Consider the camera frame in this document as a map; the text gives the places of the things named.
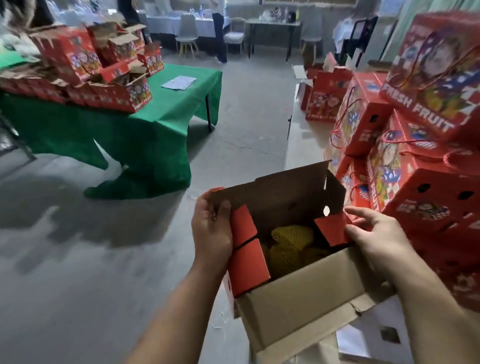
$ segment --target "chair seat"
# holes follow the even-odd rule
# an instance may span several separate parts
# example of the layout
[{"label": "chair seat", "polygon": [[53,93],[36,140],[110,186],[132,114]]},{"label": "chair seat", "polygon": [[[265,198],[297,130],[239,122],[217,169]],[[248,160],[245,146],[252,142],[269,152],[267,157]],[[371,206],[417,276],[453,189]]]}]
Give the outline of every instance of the chair seat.
[{"label": "chair seat", "polygon": [[245,33],[228,32],[223,36],[226,43],[241,44],[245,38]]},{"label": "chair seat", "polygon": [[195,37],[180,37],[180,36],[175,37],[175,40],[177,42],[180,42],[180,43],[189,43],[189,42],[193,42],[197,39],[198,39],[198,37],[196,37],[196,38]]},{"label": "chair seat", "polygon": [[300,40],[303,42],[320,42],[322,40],[321,36],[305,36],[300,37]]}]

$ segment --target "person's right hand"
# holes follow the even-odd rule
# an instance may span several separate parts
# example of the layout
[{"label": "person's right hand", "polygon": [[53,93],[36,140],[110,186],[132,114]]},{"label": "person's right hand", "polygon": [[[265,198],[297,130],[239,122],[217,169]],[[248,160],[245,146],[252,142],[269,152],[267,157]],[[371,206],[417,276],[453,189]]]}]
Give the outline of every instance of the person's right hand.
[{"label": "person's right hand", "polygon": [[[355,220],[357,226],[347,225],[345,232],[387,279],[392,277],[395,268],[407,267],[421,259],[395,218],[364,207],[345,206],[345,212],[360,218]],[[359,227],[366,225],[373,226],[371,232]]]}]

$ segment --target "wooden chair leg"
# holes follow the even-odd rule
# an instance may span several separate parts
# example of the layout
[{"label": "wooden chair leg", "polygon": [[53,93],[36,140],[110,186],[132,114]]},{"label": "wooden chair leg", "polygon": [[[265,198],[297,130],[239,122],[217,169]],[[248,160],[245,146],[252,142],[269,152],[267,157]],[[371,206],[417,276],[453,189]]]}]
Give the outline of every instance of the wooden chair leg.
[{"label": "wooden chair leg", "polygon": [[303,45],[301,46],[301,51],[300,51],[300,55],[303,56],[303,53],[305,51],[305,47],[307,47],[307,42],[303,42]]}]

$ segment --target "white tablecloth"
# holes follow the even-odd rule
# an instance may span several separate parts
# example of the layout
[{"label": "white tablecloth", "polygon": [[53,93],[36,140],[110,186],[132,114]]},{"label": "white tablecloth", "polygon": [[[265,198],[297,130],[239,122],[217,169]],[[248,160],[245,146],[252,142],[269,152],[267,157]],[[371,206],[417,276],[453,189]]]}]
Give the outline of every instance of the white tablecloth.
[{"label": "white tablecloth", "polygon": [[[180,17],[168,15],[148,16],[148,27],[151,33],[165,33],[178,35],[180,29]],[[213,20],[209,18],[196,18],[198,36],[215,38]],[[223,27],[230,24],[230,18],[225,17]]]}]

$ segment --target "forearm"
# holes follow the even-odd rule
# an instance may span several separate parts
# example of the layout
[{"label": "forearm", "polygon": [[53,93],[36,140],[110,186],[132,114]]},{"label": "forearm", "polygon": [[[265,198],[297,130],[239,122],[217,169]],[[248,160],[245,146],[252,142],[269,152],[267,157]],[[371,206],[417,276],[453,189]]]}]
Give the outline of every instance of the forearm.
[{"label": "forearm", "polygon": [[480,340],[463,309],[426,263],[416,255],[408,262],[397,261],[390,274],[402,302],[415,363],[476,363]]},{"label": "forearm", "polygon": [[197,363],[221,279],[194,263],[126,364]]}]

